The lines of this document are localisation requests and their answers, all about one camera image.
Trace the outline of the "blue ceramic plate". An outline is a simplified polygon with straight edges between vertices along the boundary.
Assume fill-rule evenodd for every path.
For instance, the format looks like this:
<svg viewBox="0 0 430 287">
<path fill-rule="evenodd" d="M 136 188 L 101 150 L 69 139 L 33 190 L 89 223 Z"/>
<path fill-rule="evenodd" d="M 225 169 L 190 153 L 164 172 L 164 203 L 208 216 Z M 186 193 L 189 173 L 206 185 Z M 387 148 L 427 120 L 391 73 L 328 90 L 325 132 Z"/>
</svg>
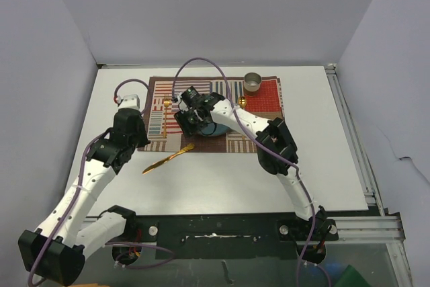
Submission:
<svg viewBox="0 0 430 287">
<path fill-rule="evenodd" d="M 198 134 L 205 137 L 222 136 L 230 132 L 231 129 L 222 124 L 209 123 L 205 128 L 201 129 Z"/>
</svg>

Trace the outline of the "gold fork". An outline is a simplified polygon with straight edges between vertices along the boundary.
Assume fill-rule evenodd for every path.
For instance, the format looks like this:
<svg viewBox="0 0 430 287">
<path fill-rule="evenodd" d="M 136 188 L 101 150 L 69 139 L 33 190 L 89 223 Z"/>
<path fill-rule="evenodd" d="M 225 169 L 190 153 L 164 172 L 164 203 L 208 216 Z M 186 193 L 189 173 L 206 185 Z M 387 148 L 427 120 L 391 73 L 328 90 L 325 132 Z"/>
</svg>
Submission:
<svg viewBox="0 0 430 287">
<path fill-rule="evenodd" d="M 166 97 L 163 100 L 163 107 L 164 107 L 163 138 L 167 138 L 167 114 L 168 114 L 168 109 L 170 104 L 171 104 L 171 100 L 168 97 Z"/>
</svg>

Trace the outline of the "gold knife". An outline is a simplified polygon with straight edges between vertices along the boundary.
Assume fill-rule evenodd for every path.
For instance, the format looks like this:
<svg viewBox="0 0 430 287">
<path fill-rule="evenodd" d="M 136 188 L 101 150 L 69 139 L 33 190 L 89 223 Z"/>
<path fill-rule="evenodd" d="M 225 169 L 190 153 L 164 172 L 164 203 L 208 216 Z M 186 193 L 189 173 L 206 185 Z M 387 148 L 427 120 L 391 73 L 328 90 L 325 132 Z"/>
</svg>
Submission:
<svg viewBox="0 0 430 287">
<path fill-rule="evenodd" d="M 193 143 L 188 144 L 187 146 L 185 146 L 184 148 L 182 148 L 180 151 L 178 151 L 178 152 L 176 152 L 176 153 L 174 153 L 174 154 L 172 154 L 172 155 L 170 155 L 168 157 L 165 157 L 164 159 L 161 159 L 160 161 L 157 161 L 156 163 L 153 163 L 152 165 L 148 166 L 142 172 L 142 174 L 145 175 L 145 174 L 147 174 L 147 173 L 155 170 L 156 168 L 158 168 L 158 167 L 160 167 L 160 166 L 168 163 L 170 160 L 172 160 L 172 159 L 174 159 L 174 158 L 176 158 L 176 157 L 178 157 L 178 156 L 180 156 L 180 155 L 182 155 L 182 154 L 184 154 L 184 153 L 186 153 L 188 151 L 193 150 L 194 147 L 195 147 L 195 145 Z"/>
</svg>

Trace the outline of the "patchwork striped cloth placemat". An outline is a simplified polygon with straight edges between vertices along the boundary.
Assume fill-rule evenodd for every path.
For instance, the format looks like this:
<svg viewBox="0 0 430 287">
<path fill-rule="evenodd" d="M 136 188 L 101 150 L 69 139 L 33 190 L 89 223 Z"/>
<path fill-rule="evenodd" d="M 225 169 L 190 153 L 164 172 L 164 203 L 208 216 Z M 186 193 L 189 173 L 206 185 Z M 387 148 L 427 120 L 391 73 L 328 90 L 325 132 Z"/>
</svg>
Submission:
<svg viewBox="0 0 430 287">
<path fill-rule="evenodd" d="M 244 92 L 243 79 L 229 77 L 228 84 L 233 102 L 237 103 L 240 96 L 247 98 L 245 110 L 262 118 L 275 119 L 284 116 L 282 103 L 281 81 L 275 76 L 264 77 L 256 96 L 248 96 Z M 151 77 L 146 102 L 151 105 L 144 115 L 147 136 L 150 143 L 142 148 L 145 152 L 174 153 L 189 143 L 195 145 L 196 153 L 255 153 L 256 146 L 247 138 L 235 131 L 222 136 L 205 137 L 199 134 L 186 138 L 174 119 L 178 104 L 170 104 L 167 114 L 167 138 L 163 138 L 164 107 L 163 100 L 171 98 L 172 91 L 180 94 L 188 87 L 195 87 L 201 94 L 212 92 L 226 96 L 226 85 L 222 77 L 180 77 L 174 81 L 172 77 Z"/>
</svg>

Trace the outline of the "gold spoon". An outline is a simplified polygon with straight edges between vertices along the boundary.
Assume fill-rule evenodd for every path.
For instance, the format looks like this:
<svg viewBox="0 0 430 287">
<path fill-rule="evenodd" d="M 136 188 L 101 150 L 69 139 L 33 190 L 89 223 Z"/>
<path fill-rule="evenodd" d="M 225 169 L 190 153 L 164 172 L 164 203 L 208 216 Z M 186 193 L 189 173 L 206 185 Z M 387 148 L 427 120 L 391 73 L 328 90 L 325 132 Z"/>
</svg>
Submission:
<svg viewBox="0 0 430 287">
<path fill-rule="evenodd" d="M 245 96 L 240 96 L 238 98 L 238 105 L 241 109 L 245 109 L 245 107 L 247 106 L 247 98 Z"/>
</svg>

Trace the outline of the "beige metal cup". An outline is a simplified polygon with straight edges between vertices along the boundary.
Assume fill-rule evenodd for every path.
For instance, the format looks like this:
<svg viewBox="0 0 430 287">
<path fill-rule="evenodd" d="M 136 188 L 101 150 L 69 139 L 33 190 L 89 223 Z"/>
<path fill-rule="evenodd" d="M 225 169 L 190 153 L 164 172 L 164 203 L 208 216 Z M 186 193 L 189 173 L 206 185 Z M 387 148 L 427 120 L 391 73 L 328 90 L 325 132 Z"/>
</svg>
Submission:
<svg viewBox="0 0 430 287">
<path fill-rule="evenodd" d="M 248 96 L 256 96 L 262 84 L 262 77 L 257 73 L 247 73 L 243 79 L 244 92 Z"/>
</svg>

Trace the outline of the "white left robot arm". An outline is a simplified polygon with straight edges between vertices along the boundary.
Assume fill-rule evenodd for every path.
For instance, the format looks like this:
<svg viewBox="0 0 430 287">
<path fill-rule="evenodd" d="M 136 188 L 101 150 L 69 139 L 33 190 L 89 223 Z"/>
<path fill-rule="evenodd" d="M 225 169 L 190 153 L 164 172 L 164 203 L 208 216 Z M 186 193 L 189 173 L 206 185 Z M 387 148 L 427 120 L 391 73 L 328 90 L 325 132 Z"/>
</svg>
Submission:
<svg viewBox="0 0 430 287">
<path fill-rule="evenodd" d="M 18 239 L 28 285 L 34 276 L 63 286 L 72 285 L 85 260 L 110 240 L 130 240 L 136 234 L 136 213 L 112 206 L 89 227 L 81 227 L 99 195 L 131 160 L 135 150 L 149 143 L 144 120 L 136 106 L 119 108 L 113 125 L 86 147 L 76 180 L 35 231 Z"/>
</svg>

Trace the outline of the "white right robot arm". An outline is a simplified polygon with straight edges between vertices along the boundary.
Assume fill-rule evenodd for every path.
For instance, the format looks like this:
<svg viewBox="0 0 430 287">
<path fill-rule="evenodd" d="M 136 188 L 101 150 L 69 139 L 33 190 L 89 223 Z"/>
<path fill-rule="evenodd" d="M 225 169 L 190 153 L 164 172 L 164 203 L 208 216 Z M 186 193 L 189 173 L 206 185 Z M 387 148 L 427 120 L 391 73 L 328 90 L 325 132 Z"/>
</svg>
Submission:
<svg viewBox="0 0 430 287">
<path fill-rule="evenodd" d="M 322 233 L 323 223 L 316 217 L 314 198 L 300 177 L 298 147 L 283 119 L 269 120 L 256 116 L 219 93 L 204 95 L 194 87 L 174 95 L 173 101 L 179 104 L 179 111 L 174 114 L 174 118 L 186 137 L 213 124 L 226 126 L 250 139 L 257 147 L 260 166 L 279 179 L 296 216 L 301 218 L 301 235 L 315 239 Z"/>
</svg>

